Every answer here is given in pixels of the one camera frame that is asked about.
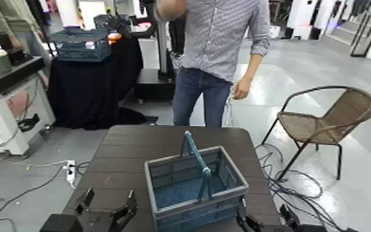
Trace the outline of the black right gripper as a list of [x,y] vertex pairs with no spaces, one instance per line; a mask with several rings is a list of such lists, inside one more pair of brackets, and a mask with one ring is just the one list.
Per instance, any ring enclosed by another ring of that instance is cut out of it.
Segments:
[[[248,214],[247,203],[244,198],[241,198],[241,203],[237,209],[236,222],[244,232],[254,231],[262,232],[263,226],[261,222],[252,215]],[[282,204],[279,209],[280,215],[285,220],[286,224],[294,232],[327,232],[327,229],[322,225],[302,224],[294,211]]]

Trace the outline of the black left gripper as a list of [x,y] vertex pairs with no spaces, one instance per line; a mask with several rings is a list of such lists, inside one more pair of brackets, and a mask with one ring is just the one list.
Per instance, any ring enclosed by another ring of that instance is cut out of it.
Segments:
[[88,188],[76,200],[75,213],[83,232],[122,232],[137,213],[137,199],[133,189],[129,190],[126,204],[114,212],[86,210],[95,196]]

